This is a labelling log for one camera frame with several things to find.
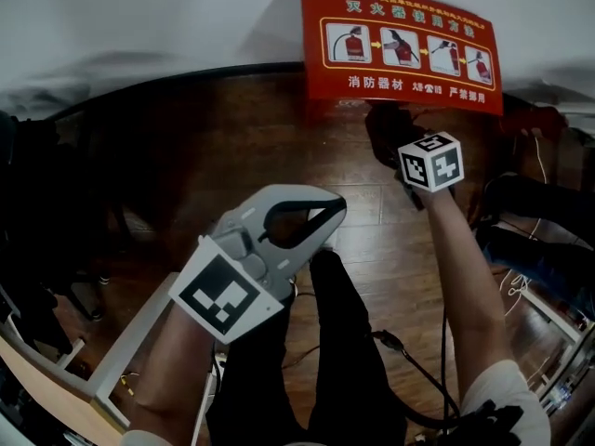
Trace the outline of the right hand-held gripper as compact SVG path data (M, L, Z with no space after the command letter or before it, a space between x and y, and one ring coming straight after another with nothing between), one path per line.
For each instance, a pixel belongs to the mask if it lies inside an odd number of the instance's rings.
M465 177L461 143L446 132L428 135L398 149L400 173L408 189L434 193Z

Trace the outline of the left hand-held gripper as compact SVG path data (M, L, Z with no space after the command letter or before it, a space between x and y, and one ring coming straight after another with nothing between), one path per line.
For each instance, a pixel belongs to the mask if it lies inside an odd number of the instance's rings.
M315 212L285 236L275 223L296 212ZM345 199L310 185L273 184L226 212L201 237L169 290L171 299L219 342L229 345L283 312L293 288L273 292L272 274L285 279L322 247L343 222ZM258 254L264 244L268 259Z

